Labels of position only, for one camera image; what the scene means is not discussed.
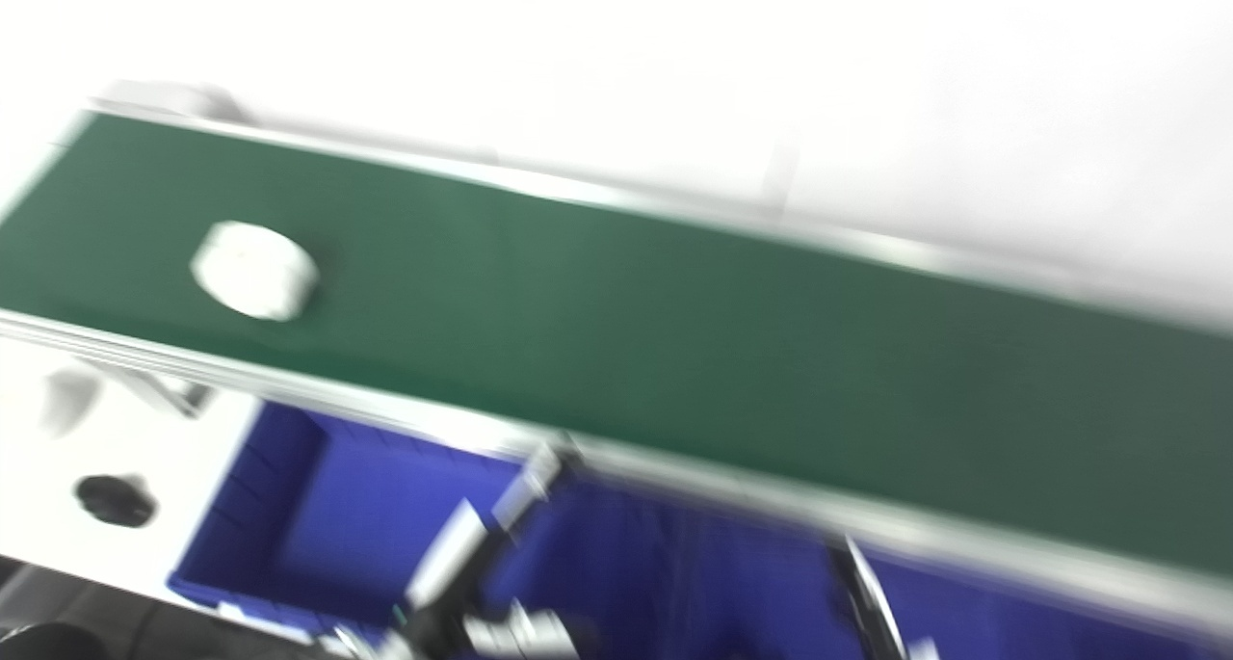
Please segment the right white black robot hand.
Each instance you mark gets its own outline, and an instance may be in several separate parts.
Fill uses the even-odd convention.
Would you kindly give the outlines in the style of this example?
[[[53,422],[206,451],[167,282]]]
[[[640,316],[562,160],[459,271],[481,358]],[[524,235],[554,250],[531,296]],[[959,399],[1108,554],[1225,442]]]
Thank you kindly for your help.
[[[867,659],[938,659],[931,638],[907,644],[875,570],[857,542],[845,535],[826,542],[829,559],[845,585],[854,628]]]

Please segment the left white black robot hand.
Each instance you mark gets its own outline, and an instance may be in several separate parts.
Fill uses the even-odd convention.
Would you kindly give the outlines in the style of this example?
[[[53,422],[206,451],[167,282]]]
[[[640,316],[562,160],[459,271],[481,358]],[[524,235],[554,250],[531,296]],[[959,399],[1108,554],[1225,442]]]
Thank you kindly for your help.
[[[552,609],[512,601],[501,616],[481,603],[490,570],[515,535],[573,475],[580,454],[568,443],[538,447],[488,511],[462,498],[424,553],[396,606],[379,659],[581,659],[589,646],[583,625]]]

